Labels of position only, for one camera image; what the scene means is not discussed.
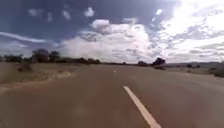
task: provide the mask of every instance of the dry grass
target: dry grass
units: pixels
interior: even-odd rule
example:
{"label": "dry grass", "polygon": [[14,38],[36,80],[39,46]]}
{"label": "dry grass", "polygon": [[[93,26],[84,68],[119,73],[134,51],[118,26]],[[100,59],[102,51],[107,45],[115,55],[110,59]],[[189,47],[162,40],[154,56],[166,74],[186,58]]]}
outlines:
{"label": "dry grass", "polygon": [[1,63],[0,85],[24,83],[30,81],[45,81],[71,76],[76,67],[68,64],[35,64],[32,72],[18,72],[19,64]]}
{"label": "dry grass", "polygon": [[185,72],[193,74],[209,75],[209,68],[187,68],[187,67],[171,67],[166,68],[167,71]]}

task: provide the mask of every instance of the sky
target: sky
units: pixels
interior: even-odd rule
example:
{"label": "sky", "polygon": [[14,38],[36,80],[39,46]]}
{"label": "sky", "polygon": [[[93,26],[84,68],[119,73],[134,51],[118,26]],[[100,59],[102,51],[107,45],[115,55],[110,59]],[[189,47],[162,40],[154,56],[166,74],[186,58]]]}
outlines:
{"label": "sky", "polygon": [[1,0],[0,54],[224,60],[223,0]]}

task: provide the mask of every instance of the treeline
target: treeline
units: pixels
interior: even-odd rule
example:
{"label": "treeline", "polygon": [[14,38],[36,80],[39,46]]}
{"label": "treeline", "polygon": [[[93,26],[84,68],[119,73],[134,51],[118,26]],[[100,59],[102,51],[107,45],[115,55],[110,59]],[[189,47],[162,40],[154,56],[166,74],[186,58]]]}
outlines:
{"label": "treeline", "polygon": [[23,57],[20,55],[3,55],[0,56],[0,61],[4,62],[22,62],[29,61],[32,63],[83,63],[83,64],[100,64],[98,59],[85,58],[70,58],[62,57],[58,51],[49,52],[46,49],[37,49],[32,52],[30,57]]}

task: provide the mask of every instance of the dashed white line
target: dashed white line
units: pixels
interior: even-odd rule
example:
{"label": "dashed white line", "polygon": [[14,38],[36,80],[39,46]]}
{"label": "dashed white line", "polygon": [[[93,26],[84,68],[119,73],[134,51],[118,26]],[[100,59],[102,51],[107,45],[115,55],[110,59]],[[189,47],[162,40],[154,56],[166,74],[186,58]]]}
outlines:
{"label": "dashed white line", "polygon": [[141,103],[141,101],[138,99],[138,97],[127,86],[124,86],[124,89],[126,90],[128,95],[131,97],[131,99],[134,101],[135,105],[141,112],[142,116],[144,117],[146,122],[149,124],[150,128],[161,128],[161,126],[156,122],[156,120],[148,112],[148,110]]}

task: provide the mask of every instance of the road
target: road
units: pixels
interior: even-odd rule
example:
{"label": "road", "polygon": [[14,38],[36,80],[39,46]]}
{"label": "road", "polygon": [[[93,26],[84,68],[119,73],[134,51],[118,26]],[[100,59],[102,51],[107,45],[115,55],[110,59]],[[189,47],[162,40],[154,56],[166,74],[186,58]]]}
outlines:
{"label": "road", "polygon": [[0,96],[0,128],[224,128],[224,80],[143,67],[87,66]]}

